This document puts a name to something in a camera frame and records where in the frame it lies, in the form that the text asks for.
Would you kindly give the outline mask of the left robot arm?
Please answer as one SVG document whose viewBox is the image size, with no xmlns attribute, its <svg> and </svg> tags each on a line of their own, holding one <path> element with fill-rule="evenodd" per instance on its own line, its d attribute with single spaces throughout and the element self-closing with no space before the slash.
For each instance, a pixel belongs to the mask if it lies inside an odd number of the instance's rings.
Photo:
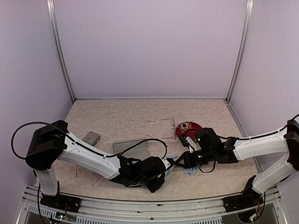
<svg viewBox="0 0 299 224">
<path fill-rule="evenodd" d="M 42 127 L 34 131 L 26 156 L 20 156 L 14 148 L 14 138 L 22 128 L 31 125 Z M 65 196 L 60 193 L 52 167 L 56 160 L 81 166 L 127 188 L 146 187 L 151 193 L 161 188 L 166 171 L 172 166 L 172 161 L 165 156 L 140 160 L 127 158 L 124 152 L 109 154 L 101 151 L 77 138 L 63 120 L 54 123 L 34 121 L 19 126 L 12 134 L 11 149 L 35 171 L 43 198 L 57 208 L 65 204 Z"/>
</svg>

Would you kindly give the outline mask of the red lens sunglasses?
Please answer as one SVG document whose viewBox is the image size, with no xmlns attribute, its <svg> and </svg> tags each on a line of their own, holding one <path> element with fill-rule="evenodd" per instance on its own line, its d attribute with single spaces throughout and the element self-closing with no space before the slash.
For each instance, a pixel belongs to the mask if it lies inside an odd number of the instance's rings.
<svg viewBox="0 0 299 224">
<path fill-rule="evenodd" d="M 76 169 L 75 169 L 75 177 L 78 177 L 80 170 L 81 170 L 81 167 L 79 165 L 77 165 Z M 96 180 L 92 183 L 92 186 L 95 186 L 100 179 L 101 179 L 101 177 L 96 178 Z"/>
</svg>

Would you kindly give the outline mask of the large blue cleaning cloth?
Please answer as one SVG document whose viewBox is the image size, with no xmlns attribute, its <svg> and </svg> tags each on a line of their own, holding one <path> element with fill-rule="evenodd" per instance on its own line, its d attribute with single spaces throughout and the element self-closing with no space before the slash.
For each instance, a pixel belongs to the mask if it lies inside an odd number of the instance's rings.
<svg viewBox="0 0 299 224">
<path fill-rule="evenodd" d="M 165 176 L 168 176 L 175 167 L 176 155 L 167 155 L 163 158 L 163 163 L 166 166 Z"/>
</svg>

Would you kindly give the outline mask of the pink glasses case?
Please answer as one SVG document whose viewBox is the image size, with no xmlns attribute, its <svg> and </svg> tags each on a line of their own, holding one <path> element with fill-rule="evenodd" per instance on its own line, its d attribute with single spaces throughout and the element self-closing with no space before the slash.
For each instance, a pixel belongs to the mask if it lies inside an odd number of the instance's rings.
<svg viewBox="0 0 299 224">
<path fill-rule="evenodd" d="M 113 151 L 115 154 L 123 152 L 125 149 L 132 147 L 133 145 L 145 140 L 144 138 L 140 139 L 132 139 L 132 140 L 123 140 L 123 141 L 117 141 L 112 144 Z M 143 142 L 140 145 L 130 149 L 129 151 L 125 152 L 123 154 L 126 158 L 135 158 L 140 160 L 145 160 L 148 157 L 151 156 L 149 150 L 148 150 L 148 143 Z"/>
</svg>

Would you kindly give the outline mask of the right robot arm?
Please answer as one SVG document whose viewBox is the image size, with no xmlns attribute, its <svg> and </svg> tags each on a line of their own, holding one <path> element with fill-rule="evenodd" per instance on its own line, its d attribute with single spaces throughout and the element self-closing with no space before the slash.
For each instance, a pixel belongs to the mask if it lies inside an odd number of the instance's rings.
<svg viewBox="0 0 299 224">
<path fill-rule="evenodd" d="M 188 169 L 207 165 L 211 161 L 232 164 L 251 157 L 283 153 L 268 169 L 249 178 L 241 194 L 223 199 L 226 212 L 264 203 L 262 193 L 299 170 L 299 124 L 295 119 L 273 132 L 247 138 L 222 138 L 212 128 L 194 132 L 194 137 L 187 135 L 188 130 L 180 135 L 182 145 L 189 150 L 176 160 L 176 166 Z"/>
</svg>

